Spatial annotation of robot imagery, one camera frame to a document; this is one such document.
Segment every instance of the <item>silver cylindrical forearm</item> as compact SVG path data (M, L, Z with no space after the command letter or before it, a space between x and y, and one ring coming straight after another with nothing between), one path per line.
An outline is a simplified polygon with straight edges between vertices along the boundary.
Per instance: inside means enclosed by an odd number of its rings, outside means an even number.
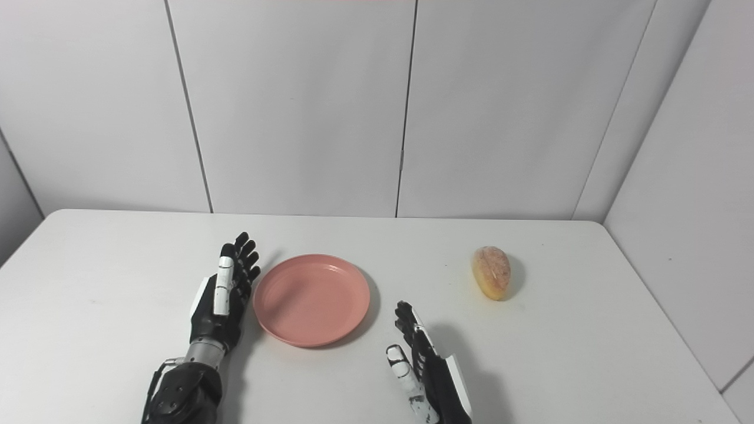
M207 337L199 337L188 347L185 361L199 362L217 369L223 357L225 357L225 348L220 342Z

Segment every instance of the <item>white wall panel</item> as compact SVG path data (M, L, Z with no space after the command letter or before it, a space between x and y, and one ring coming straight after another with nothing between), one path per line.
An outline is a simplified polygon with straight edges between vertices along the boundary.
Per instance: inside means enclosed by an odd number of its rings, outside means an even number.
M0 266L41 218L0 134Z
M710 0L658 0L574 213L601 223Z
M752 22L710 4L605 221L718 388L754 352Z
M394 215L414 4L170 1L215 211Z
M0 126L42 210L208 210L165 6L0 2Z
M399 215L570 219L653 6L420 2Z
M747 368L722 397L741 424L754 424L754 367Z

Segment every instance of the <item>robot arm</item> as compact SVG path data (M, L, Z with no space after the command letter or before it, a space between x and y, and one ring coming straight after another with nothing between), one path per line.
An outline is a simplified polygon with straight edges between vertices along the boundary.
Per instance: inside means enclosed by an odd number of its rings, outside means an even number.
M388 347L388 363L409 396L417 422L471 424L471 404L455 357L441 358L437 354L424 324L409 303L400 301L395 315L395 326L411 348L413 367L397 344Z
M165 361L155 372L142 424L215 423L222 398L217 370L241 338L251 284L260 273L255 248L246 232L222 247L218 272L203 280L192 307L188 351L184 358ZM163 374L167 367L172 369Z

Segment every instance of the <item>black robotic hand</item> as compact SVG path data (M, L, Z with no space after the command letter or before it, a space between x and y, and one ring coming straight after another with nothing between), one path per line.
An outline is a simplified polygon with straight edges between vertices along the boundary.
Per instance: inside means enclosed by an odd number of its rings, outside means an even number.
M152 377L143 424L214 424L222 398L220 362L241 338L241 321L259 276L256 243L242 232L222 247L218 272L205 278L192 307L184 358L165 361ZM166 367L174 367L163 376Z
M395 326L411 348L409 366L399 345L388 347L388 362L403 389L418 422L471 424L471 406L455 357L441 358L414 308L400 301Z
M251 284L260 273L255 266L259 260L255 248L256 243L246 232L242 232L234 244L222 246L217 274L205 279L204 288L197 293L190 343L209 337L221 343L225 353L238 344Z

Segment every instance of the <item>wall seam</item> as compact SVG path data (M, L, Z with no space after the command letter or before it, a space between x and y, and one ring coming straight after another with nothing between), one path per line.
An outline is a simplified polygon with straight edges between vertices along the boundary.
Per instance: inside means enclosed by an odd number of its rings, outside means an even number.
M647 34L647 28L649 28L649 23L652 21L652 16L654 15L654 10L657 8L658 2L659 0L654 0L654 4L652 5L652 10L649 12L649 17L647 18L647 23L644 25L644 30L642 31L642 37L639 39L639 43L636 45L636 51L633 52L633 58L631 59L631 64L628 66L628 71L626 72L626 78L624 78L623 84L621 85L621 91L618 93L618 98L615 99L613 110L612 112L610 112L610 118L608 119L608 123L605 126L605 130L602 132L602 139L599 141L599 146L597 147L597 151L594 153L594 158L592 159L591 166L589 166L589 172L587 172L587 177L584 178L584 185L581 187L581 192L579 192L578 199L576 199L576 204L573 207L573 212L571 213L571 220L573 220L573 217L576 216L576 210L578 209L578 204L581 202L581 196L584 195L584 190L587 188L587 183L589 182L589 176L592 174L592 170L594 169L594 164L597 162L597 157L599 156L599 151L602 149L602 144L605 142L605 136L607 136L608 129L610 128L610 124L612 123L613 117L615 117L615 110L618 108L618 104L621 102L621 97L623 96L623 90L626 88L626 83L628 82L628 78L631 75L631 69L633 69L633 64L636 62L636 57L639 55L639 49L642 47L642 43L644 42L644 36Z
M21 170L21 166L18 165L16 156L13 154L13 150L11 150L11 145L8 144L8 140L5 138L5 135L3 134L1 128L0 128L0 141L2 142L3 146L5 146L5 149L8 151L8 155L11 157L11 161L13 162L13 165L16 167L16 171L18 172L18 175L21 177L23 186L26 187L26 192L29 193L29 196L32 198L32 202L34 202L34 207L36 207L37 212L39 213L39 217L41 219L44 219L44 213L42 212L42 208L39 206L37 197L34 196L32 187L29 185L29 181L26 179L26 176L23 174L23 171Z
M194 121L194 111L191 107L191 99L189 98L189 88L186 86L186 78L183 72L183 62L181 61L181 53L178 50L178 39L176 38L176 30L173 26L173 15L170 12L170 5L168 0L164 0L165 13L167 14L167 23L170 26L170 37L173 39L173 49L176 52L176 60L178 62L178 73L181 77L181 85L183 87L183 96L186 101L186 109L188 110L188 120L191 122L191 131L194 136L194 146L196 147L196 156L199 159L199 169L201 170L201 179L204 182L204 193L207 195L207 205L210 208L210 213L214 213L212 207L212 197L210 196L210 185L207 183L207 172L204 170L204 158L201 155L201 146L199 145L199 136L196 132L196 123Z
M409 95L411 94L411 71L414 64L414 41L416 40L416 15L419 0L414 2L414 23L411 29L411 53L409 54L409 77L406 83L406 108L403 110L403 137L400 141L400 165L398 167L398 190L395 195L395 217L398 218L398 204L400 203L400 182L403 179L403 157L406 148L406 124L409 121Z

